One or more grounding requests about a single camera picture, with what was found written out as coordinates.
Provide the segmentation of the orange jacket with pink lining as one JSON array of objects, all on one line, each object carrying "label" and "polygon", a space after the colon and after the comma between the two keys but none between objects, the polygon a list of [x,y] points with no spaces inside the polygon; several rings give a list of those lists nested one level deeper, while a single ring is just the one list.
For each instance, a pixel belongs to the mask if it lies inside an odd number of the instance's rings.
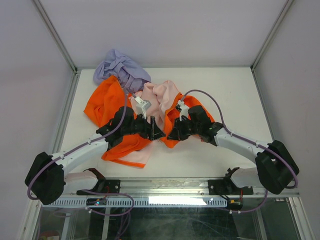
[{"label": "orange jacket with pink lining", "polygon": [[114,75],[103,80],[89,98],[84,113],[98,126],[108,149],[102,159],[130,167],[144,168],[152,153],[152,140],[174,148],[178,140],[169,139],[180,113],[180,100],[188,107],[201,105],[193,96],[184,96],[168,80],[144,83],[142,89],[126,93]]}]

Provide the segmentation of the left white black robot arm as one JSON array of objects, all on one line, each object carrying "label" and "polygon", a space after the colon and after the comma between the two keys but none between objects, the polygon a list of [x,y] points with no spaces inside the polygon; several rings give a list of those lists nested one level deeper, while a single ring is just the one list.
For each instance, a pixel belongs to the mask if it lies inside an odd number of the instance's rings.
[{"label": "left white black robot arm", "polygon": [[121,107],[109,120],[87,140],[66,151],[53,154],[39,153],[25,178],[27,195],[31,200],[39,200],[50,205],[61,195],[75,192],[80,195],[111,193],[106,178],[95,168],[73,172],[79,165],[99,154],[104,154],[118,146],[125,136],[139,135],[143,139],[155,141],[165,137],[157,126],[154,116],[134,115],[132,108]]}]

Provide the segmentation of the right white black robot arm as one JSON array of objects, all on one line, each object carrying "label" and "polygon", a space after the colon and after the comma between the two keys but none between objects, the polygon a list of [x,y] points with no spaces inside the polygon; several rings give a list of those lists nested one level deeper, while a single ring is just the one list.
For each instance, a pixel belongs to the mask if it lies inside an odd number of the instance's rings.
[{"label": "right white black robot arm", "polygon": [[203,142],[235,152],[252,161],[255,167],[228,169],[223,187],[230,194],[244,187],[263,187],[278,195],[284,189],[297,186],[300,172],[286,146],[278,140],[271,143],[257,141],[233,133],[220,122],[213,121],[201,105],[188,107],[181,101],[176,105],[179,117],[169,140],[184,141],[197,136]]}]

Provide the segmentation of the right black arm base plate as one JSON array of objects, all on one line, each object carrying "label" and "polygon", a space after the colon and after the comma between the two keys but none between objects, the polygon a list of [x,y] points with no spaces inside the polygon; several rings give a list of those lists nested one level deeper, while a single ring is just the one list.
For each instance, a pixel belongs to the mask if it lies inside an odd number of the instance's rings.
[{"label": "right black arm base plate", "polygon": [[209,195],[253,195],[254,191],[251,187],[237,187],[231,180],[226,179],[209,179],[208,192]]}]

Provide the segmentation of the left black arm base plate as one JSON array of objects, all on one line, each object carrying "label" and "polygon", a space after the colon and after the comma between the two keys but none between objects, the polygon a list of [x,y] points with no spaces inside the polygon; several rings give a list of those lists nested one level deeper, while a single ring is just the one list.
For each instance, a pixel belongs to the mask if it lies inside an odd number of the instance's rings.
[{"label": "left black arm base plate", "polygon": [[121,188],[120,179],[99,179],[94,187],[77,190],[78,196],[118,194]]}]

